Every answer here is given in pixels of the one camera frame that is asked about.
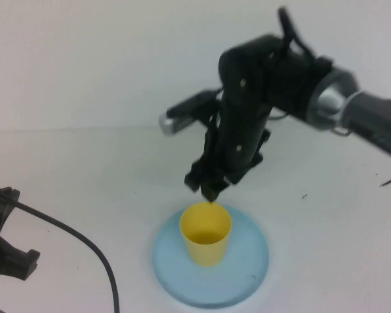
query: cup rim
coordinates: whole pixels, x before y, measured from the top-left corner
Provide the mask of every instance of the cup rim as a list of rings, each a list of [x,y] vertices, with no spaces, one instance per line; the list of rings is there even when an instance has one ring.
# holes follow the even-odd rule
[[[230,227],[229,227],[229,231],[226,233],[226,236],[224,236],[223,238],[221,238],[220,240],[214,242],[214,243],[197,243],[195,241],[192,241],[190,238],[188,238],[185,233],[182,231],[182,228],[181,228],[181,221],[182,221],[182,217],[184,216],[185,212],[187,211],[187,209],[191,208],[193,205],[196,205],[196,204],[200,204],[200,203],[206,203],[206,202],[197,202],[197,203],[194,203],[194,204],[191,204],[189,207],[187,207],[184,212],[182,212],[181,214],[181,217],[180,217],[180,232],[181,232],[181,235],[186,238],[187,240],[191,241],[193,244],[195,245],[199,245],[199,246],[211,246],[211,245],[215,245],[216,243],[219,243],[220,241],[226,239],[226,237],[229,237],[230,233],[231,233],[231,230],[232,230],[232,227],[233,227],[233,220],[232,220],[232,216],[230,215],[230,212],[226,209],[226,207],[224,205],[220,205],[218,203],[216,203],[217,205],[219,205],[220,207],[222,207],[227,215],[229,216],[230,218]]]

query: white wall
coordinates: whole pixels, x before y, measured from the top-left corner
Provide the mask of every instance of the white wall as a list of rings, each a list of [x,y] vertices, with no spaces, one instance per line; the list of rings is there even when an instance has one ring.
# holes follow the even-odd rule
[[[155,125],[217,86],[228,47],[279,31],[278,0],[0,0],[0,130]],[[391,0],[288,4],[302,36],[391,96]]]

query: table surface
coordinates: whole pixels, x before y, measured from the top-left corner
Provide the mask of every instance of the table surface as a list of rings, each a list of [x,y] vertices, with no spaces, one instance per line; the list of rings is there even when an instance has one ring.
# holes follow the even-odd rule
[[[379,187],[391,158],[293,119],[269,124],[264,162],[219,202],[259,224],[270,267],[250,298],[220,312],[391,312],[391,185]],[[3,132],[0,186],[104,251],[121,312],[200,312],[162,289],[151,250],[161,225],[201,200],[182,182],[202,146],[201,127],[173,138],[157,128]],[[113,312],[106,272],[77,239],[19,210],[1,235],[41,256],[26,282],[0,276],[0,309]]]

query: blue plate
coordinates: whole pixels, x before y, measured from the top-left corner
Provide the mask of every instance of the blue plate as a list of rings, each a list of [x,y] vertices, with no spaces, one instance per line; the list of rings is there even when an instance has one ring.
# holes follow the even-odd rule
[[[196,265],[188,256],[179,222],[174,214],[155,240],[152,262],[155,275],[177,300],[198,308],[235,305],[262,283],[268,270],[268,245],[256,223],[240,211],[226,207],[232,231],[223,261],[213,267]]]

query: yellow cup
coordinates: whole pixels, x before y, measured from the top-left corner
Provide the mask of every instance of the yellow cup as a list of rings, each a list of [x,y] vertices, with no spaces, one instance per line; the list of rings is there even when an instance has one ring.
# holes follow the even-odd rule
[[[226,254],[232,218],[217,203],[196,203],[181,215],[180,229],[187,251],[201,266],[219,264]]]

